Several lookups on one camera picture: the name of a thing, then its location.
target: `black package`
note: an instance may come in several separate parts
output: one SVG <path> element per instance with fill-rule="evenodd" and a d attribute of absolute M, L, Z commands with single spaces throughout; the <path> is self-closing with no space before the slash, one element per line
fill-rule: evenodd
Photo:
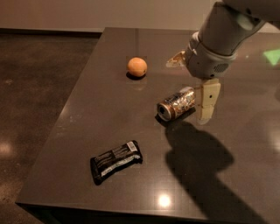
<path fill-rule="evenodd" d="M 100 185 L 104 179 L 111 176 L 114 172 L 136 163 L 141 164 L 142 162 L 143 157 L 138 142 L 133 140 L 97 157 L 92 157 L 90 159 L 90 167 L 94 182 Z"/>

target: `orange ball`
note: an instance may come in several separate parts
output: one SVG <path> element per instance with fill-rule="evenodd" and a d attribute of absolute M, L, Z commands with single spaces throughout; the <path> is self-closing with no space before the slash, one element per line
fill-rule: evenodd
<path fill-rule="evenodd" d="M 142 77 L 147 73 L 147 63 L 140 58 L 133 58 L 128 63 L 128 70 L 131 75 Z"/>

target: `can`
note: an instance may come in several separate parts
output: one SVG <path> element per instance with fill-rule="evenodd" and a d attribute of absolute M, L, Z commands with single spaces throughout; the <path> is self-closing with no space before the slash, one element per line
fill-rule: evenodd
<path fill-rule="evenodd" d="M 193 87 L 184 87 L 157 104 L 157 114 L 166 122 L 177 119 L 194 107 L 195 92 Z"/>

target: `gray table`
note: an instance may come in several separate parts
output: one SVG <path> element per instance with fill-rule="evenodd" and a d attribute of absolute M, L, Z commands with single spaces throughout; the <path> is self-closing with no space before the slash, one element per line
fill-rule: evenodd
<path fill-rule="evenodd" d="M 165 67 L 192 33 L 106 29 L 17 203 L 67 223 L 279 223 L 280 66 L 263 52 L 279 48 L 280 35 L 258 33 L 240 48 L 207 125 L 194 113 L 165 125 L 156 104 L 198 82 L 185 68 Z M 134 56 L 147 61 L 142 80 L 126 76 Z M 89 159 L 132 139 L 143 163 L 95 185 Z"/>

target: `brown floor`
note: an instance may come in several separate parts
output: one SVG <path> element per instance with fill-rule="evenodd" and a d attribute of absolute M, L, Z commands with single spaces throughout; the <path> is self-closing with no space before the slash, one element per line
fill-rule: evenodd
<path fill-rule="evenodd" d="M 0 34 L 0 223 L 41 223 L 15 200 L 97 41 Z"/>

